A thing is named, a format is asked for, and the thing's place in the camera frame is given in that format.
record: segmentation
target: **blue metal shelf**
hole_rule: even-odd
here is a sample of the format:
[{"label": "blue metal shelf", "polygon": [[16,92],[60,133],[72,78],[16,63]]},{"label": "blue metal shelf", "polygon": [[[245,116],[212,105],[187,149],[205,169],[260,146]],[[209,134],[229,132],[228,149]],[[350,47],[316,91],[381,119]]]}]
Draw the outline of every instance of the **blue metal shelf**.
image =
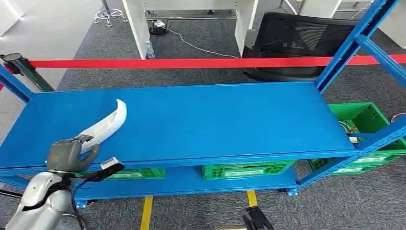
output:
[{"label": "blue metal shelf", "polygon": [[355,150],[312,82],[47,92],[34,94],[0,147],[0,175],[21,165],[43,170],[53,142],[114,111],[115,99],[127,104],[127,119],[101,144],[96,165],[112,156],[169,167]]},{"label": "blue metal shelf", "polygon": [[218,180],[204,180],[199,166],[172,167],[167,168],[165,179],[107,180],[102,183],[87,183],[83,188],[90,187],[90,189],[80,189],[77,192],[77,200],[221,193],[247,189],[295,188],[296,186],[293,167],[275,176]]},{"label": "blue metal shelf", "polygon": [[[405,70],[369,38],[398,0],[375,0],[315,82],[253,83],[33,93],[0,66],[0,81],[27,103],[0,147],[0,181],[38,173],[51,143],[71,138],[127,104],[124,125],[101,145],[90,170],[112,156],[127,168],[166,167],[163,180],[103,181],[78,200],[286,188],[289,195],[406,136],[406,117],[353,146],[321,93],[361,48],[406,86]],[[277,176],[203,180],[196,165],[334,157],[296,181]]]}]

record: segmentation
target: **yellow floor tape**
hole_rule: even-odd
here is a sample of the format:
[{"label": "yellow floor tape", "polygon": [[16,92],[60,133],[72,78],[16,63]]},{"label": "yellow floor tape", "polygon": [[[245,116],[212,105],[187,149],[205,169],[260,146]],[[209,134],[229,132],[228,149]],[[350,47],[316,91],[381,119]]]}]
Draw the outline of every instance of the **yellow floor tape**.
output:
[{"label": "yellow floor tape", "polygon": [[255,195],[255,191],[254,190],[247,190],[247,197],[248,197],[248,203],[249,206],[257,206],[257,196]]},{"label": "yellow floor tape", "polygon": [[154,197],[151,195],[148,195],[144,198],[144,209],[142,210],[140,230],[149,230],[149,222],[151,220],[153,198]]},{"label": "yellow floor tape", "polygon": [[[247,198],[249,206],[257,206],[257,196],[254,190],[247,190]],[[152,201],[153,196],[146,196],[144,198],[144,209],[142,211],[141,227],[140,230],[149,230],[149,222],[151,221]],[[247,230],[247,229],[226,229],[226,230]]]}]

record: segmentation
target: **water bottle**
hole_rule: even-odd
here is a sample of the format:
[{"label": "water bottle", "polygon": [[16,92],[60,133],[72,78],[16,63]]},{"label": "water bottle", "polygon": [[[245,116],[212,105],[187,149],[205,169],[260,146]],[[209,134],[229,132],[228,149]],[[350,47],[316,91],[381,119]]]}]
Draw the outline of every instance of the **water bottle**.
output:
[{"label": "water bottle", "polygon": [[148,58],[155,58],[154,49],[152,48],[152,43],[147,41],[147,56]]}]

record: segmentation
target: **white desk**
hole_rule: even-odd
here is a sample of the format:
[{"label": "white desk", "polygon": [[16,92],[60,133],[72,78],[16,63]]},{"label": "white desk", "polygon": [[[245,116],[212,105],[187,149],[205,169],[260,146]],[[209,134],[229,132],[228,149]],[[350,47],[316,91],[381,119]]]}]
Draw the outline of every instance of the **white desk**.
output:
[{"label": "white desk", "polygon": [[235,37],[240,54],[244,49],[247,30],[252,27],[258,0],[122,0],[140,56],[147,55],[149,29],[145,11],[172,10],[236,10]]},{"label": "white desk", "polygon": [[[304,0],[299,15],[332,18],[342,2],[369,2],[370,0]],[[379,25],[379,29],[401,48],[406,48],[406,0],[400,0]]]}]

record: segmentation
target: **white plastic scoop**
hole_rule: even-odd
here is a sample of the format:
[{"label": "white plastic scoop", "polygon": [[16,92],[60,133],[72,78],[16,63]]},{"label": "white plastic scoop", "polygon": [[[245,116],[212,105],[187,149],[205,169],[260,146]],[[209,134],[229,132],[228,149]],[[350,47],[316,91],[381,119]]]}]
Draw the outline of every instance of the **white plastic scoop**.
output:
[{"label": "white plastic scoop", "polygon": [[114,112],[77,135],[77,137],[81,135],[93,137],[91,140],[83,142],[81,154],[89,151],[93,145],[105,141],[123,125],[127,118],[127,106],[121,100],[116,101],[117,109]]}]

